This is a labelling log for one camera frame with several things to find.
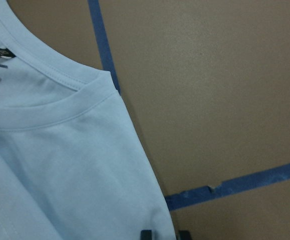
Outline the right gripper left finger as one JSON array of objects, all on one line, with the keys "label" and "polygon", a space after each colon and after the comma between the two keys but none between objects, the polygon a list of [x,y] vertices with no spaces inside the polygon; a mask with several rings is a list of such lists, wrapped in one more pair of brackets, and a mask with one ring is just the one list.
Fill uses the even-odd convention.
[{"label": "right gripper left finger", "polygon": [[143,229],[140,231],[140,240],[156,240],[156,234],[154,230]]}]

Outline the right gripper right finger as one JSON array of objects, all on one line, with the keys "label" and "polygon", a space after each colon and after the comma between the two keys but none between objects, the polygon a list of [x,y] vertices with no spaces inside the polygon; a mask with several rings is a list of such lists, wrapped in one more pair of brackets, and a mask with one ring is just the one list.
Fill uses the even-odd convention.
[{"label": "right gripper right finger", "polygon": [[192,240],[190,231],[188,230],[179,230],[177,233],[177,240]]}]

